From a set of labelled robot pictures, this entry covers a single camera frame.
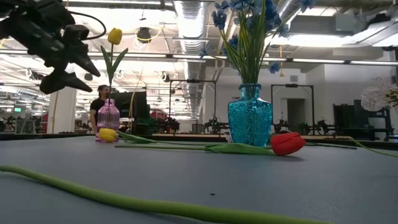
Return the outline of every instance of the gray table surface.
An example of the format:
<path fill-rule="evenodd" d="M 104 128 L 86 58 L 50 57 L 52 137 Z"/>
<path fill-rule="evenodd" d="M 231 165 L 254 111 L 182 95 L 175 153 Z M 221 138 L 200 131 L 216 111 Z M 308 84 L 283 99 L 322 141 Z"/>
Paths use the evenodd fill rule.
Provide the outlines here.
<path fill-rule="evenodd" d="M 93 137 L 0 142 L 2 165 L 117 194 L 335 223 L 398 223 L 398 159 L 360 148 L 305 147 L 294 156 L 119 149 Z M 0 173 L 0 223 L 204 222 L 114 208 Z"/>

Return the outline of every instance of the man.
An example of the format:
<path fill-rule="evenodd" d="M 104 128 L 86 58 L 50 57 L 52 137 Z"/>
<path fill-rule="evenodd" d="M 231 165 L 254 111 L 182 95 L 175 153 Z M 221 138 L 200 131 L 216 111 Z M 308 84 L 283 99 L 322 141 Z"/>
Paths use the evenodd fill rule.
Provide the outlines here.
<path fill-rule="evenodd" d="M 97 133 L 98 111 L 105 105 L 105 100 L 109 98 L 109 86 L 100 85 L 98 87 L 98 96 L 98 99 L 94 100 L 90 105 L 90 121 L 94 133 Z"/>

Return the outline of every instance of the vase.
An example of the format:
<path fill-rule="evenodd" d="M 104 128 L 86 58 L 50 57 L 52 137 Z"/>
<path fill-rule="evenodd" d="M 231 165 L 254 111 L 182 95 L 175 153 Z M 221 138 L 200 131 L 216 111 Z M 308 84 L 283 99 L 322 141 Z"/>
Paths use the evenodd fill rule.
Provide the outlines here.
<path fill-rule="evenodd" d="M 228 104 L 228 121 L 234 143 L 267 145 L 272 124 L 272 104 L 259 98 L 261 85 L 242 84 L 240 99 Z"/>
<path fill-rule="evenodd" d="M 98 110 L 97 133 L 95 140 L 105 142 L 98 137 L 101 128 L 109 128 L 119 131 L 120 112 L 114 105 L 114 99 L 106 99 L 105 105 Z"/>

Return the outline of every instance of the yellow tulip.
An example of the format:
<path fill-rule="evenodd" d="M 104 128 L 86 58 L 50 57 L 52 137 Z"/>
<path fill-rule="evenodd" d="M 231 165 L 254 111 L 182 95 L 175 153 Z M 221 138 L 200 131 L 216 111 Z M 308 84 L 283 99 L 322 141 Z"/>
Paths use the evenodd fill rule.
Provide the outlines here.
<path fill-rule="evenodd" d="M 122 40 L 122 36 L 123 33 L 121 29 L 113 28 L 108 35 L 108 42 L 114 45 L 119 45 Z"/>
<path fill-rule="evenodd" d="M 106 142 L 112 143 L 116 139 L 116 131 L 109 128 L 101 128 L 98 133 L 98 137 Z"/>

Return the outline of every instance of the red tulip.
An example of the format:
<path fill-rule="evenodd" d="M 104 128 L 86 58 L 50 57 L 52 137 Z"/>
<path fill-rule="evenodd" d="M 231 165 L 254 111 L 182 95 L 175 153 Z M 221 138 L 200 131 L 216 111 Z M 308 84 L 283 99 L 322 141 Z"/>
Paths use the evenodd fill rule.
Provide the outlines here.
<path fill-rule="evenodd" d="M 300 137 L 299 133 L 278 134 L 272 137 L 272 150 L 278 156 L 286 156 L 297 152 L 305 145 L 304 139 Z"/>

